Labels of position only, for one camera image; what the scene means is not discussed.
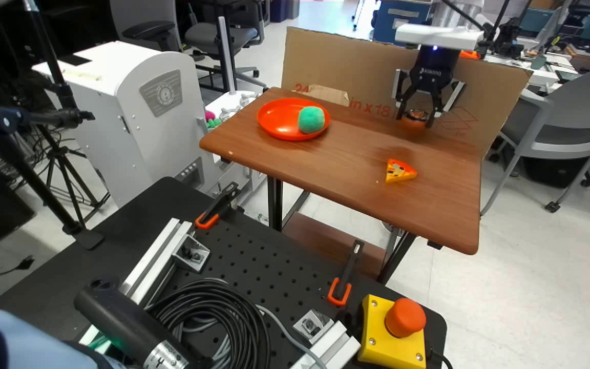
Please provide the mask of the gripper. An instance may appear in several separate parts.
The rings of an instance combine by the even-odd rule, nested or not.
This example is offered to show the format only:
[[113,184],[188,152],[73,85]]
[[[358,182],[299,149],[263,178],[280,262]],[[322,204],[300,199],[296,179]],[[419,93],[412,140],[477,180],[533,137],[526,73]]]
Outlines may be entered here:
[[[457,81],[452,81],[453,71],[456,68],[461,50],[442,47],[420,47],[415,64],[408,71],[396,71],[395,100],[398,110],[396,120],[401,120],[407,108],[408,101],[416,91],[429,93],[432,101],[432,110],[426,128],[430,129],[435,119],[449,112],[457,102]],[[403,84],[409,79],[410,86],[403,90]],[[442,90],[450,86],[452,93],[447,102],[443,102]]]

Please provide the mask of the doughnut toy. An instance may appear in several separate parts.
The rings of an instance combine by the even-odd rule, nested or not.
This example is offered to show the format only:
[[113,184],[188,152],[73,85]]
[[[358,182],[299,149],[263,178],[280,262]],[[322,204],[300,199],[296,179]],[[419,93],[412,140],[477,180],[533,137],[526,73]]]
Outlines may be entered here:
[[401,120],[407,125],[412,128],[422,128],[426,127],[426,124],[429,119],[429,113],[416,108],[408,109],[404,112]]

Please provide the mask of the pizza slice toy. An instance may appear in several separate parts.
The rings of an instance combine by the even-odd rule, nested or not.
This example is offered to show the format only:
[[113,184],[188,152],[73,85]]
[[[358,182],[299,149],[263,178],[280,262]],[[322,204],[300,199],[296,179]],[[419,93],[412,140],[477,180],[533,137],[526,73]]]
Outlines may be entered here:
[[389,159],[387,161],[386,169],[386,183],[396,183],[405,180],[412,180],[418,175],[417,171],[412,168],[408,163],[397,160]]

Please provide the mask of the orange plate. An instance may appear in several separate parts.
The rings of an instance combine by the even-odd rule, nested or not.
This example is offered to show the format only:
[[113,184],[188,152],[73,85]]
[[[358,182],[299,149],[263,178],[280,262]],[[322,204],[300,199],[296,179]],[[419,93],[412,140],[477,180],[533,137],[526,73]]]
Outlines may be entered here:
[[[324,128],[316,133],[305,135],[298,129],[298,115],[304,107],[319,107],[325,112]],[[321,104],[304,98],[279,98],[265,103],[256,115],[260,128],[274,138],[285,141],[307,141],[325,132],[331,117]]]

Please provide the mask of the cardboard sheet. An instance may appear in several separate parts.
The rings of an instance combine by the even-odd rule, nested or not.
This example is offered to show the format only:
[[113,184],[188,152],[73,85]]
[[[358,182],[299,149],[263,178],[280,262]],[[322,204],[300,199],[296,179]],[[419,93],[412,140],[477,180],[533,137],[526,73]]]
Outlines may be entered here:
[[[344,91],[351,108],[393,121],[396,71],[410,70],[416,57],[416,50],[392,44],[288,27],[281,86],[297,92],[309,86]],[[453,108],[424,135],[459,141],[485,155],[526,89],[531,72],[460,58],[453,76],[465,86]]]

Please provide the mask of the blue box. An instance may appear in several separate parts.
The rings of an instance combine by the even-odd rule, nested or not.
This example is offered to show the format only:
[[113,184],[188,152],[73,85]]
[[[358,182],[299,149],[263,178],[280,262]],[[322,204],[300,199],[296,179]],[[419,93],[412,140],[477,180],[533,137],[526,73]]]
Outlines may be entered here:
[[380,0],[372,39],[382,44],[405,46],[395,40],[396,29],[403,24],[423,24],[431,5],[430,0]]

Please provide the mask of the grey chair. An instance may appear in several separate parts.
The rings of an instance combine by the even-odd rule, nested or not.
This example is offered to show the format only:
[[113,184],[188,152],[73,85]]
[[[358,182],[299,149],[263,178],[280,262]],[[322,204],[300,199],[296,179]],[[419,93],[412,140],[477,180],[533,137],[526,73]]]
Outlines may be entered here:
[[522,157],[584,158],[585,163],[571,184],[558,199],[545,206],[548,212],[556,212],[590,169],[590,71],[546,96],[523,90],[498,136],[502,143],[494,154],[506,145],[513,147],[514,154],[480,214],[489,211]]

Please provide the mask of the cluttered desk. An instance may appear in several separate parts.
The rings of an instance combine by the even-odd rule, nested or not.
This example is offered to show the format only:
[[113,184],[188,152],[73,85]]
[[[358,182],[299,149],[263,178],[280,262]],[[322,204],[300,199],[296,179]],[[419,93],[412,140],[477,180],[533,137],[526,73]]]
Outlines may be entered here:
[[590,0],[510,0],[518,19],[517,58],[487,60],[531,72],[529,87],[550,92],[590,71]]

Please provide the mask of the small white table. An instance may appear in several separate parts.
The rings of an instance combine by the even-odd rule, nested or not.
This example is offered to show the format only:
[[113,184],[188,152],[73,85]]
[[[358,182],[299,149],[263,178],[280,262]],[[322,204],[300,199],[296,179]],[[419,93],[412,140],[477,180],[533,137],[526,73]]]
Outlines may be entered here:
[[[221,66],[222,66],[222,77],[223,94],[216,98],[213,102],[208,104],[204,110],[210,110],[214,112],[223,122],[230,119],[244,107],[248,106],[249,103],[253,102],[260,92],[238,90],[236,87],[236,77],[232,71],[232,54],[231,54],[231,31],[227,25],[225,17],[220,16],[217,20],[217,26],[219,28],[220,44],[221,44]],[[204,133],[209,133],[205,125],[205,118],[203,123],[200,124],[203,128]]]

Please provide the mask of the orange and black clamp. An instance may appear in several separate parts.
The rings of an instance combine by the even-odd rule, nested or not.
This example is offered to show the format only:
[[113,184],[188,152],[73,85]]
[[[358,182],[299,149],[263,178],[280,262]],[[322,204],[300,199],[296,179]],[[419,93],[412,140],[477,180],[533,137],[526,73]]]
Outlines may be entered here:
[[194,224],[198,229],[208,230],[220,220],[229,210],[238,208],[239,185],[230,182],[213,200],[213,203],[195,219]]
[[326,298],[332,305],[337,306],[337,308],[341,308],[347,304],[347,300],[349,299],[352,290],[350,279],[364,245],[365,243],[361,240],[354,241],[351,252],[344,264],[340,276],[335,277],[330,285]]

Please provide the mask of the black office chair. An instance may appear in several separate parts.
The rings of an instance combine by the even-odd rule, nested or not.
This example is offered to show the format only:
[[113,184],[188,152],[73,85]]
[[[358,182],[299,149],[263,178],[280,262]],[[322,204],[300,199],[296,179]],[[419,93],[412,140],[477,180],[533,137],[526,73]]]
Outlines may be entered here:
[[134,24],[121,35],[130,40],[156,42],[160,51],[186,51],[195,68],[206,72],[202,89],[229,93],[238,81],[268,89],[259,80],[255,66],[236,65],[236,55],[243,49],[260,45],[265,39],[262,0],[187,0],[191,25],[179,33],[176,20],[153,19]]

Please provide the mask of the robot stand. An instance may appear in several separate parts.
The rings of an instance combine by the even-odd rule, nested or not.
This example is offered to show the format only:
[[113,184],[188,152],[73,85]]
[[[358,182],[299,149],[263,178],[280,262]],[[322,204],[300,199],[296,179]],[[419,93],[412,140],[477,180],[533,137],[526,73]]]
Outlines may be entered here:
[[[169,220],[194,220],[211,202],[173,178],[159,180],[95,227],[104,237],[101,245],[91,251],[68,246],[2,294],[0,309],[60,341],[77,341],[90,326],[73,304],[80,290],[98,278],[123,281]],[[365,296],[400,297],[370,278],[355,275],[346,306],[333,306],[326,294],[333,278],[341,275],[342,262],[309,252],[241,213],[227,212],[210,230],[196,231],[195,238],[212,253],[203,271],[170,268],[151,287],[151,298],[169,296],[199,278],[218,278],[268,308],[288,329],[316,309],[340,318],[353,333],[359,333]]]

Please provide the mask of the yellow emergency stop button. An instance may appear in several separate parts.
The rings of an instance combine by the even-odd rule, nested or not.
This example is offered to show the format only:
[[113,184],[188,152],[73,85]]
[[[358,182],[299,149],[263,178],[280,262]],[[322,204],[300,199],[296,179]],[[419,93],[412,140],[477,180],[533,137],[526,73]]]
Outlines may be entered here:
[[359,362],[388,369],[427,369],[427,317],[420,304],[408,298],[391,301],[368,295],[362,309]]

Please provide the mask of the white machine cabinet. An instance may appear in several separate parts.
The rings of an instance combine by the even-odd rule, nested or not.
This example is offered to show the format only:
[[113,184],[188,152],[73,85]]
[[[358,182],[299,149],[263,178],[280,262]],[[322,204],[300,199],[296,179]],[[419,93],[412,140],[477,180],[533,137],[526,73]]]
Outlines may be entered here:
[[192,57],[117,40],[58,62],[77,107],[77,143],[119,207],[170,177],[206,194],[223,170],[199,146],[205,105]]

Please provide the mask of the aluminium rail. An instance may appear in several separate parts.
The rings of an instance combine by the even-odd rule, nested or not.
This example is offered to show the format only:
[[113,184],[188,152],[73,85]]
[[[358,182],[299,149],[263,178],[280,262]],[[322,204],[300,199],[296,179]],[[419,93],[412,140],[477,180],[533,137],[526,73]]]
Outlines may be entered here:
[[173,357],[184,363],[192,354],[146,311],[176,269],[199,273],[210,250],[194,237],[191,222],[171,219],[122,280],[99,276],[75,297],[75,308],[90,322],[79,343],[105,353],[116,346],[138,361]]
[[316,309],[293,323],[292,331],[302,355],[288,369],[344,369],[361,348],[342,322]]

